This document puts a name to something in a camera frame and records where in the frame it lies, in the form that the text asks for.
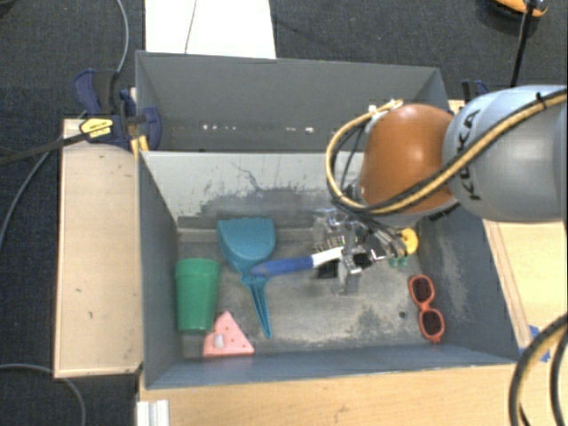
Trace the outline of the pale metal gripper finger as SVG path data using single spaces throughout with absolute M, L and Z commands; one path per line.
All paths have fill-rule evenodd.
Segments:
M 339 293 L 341 295 L 357 293 L 362 272 L 363 269 L 357 264 L 354 255 L 343 257 L 339 264 Z

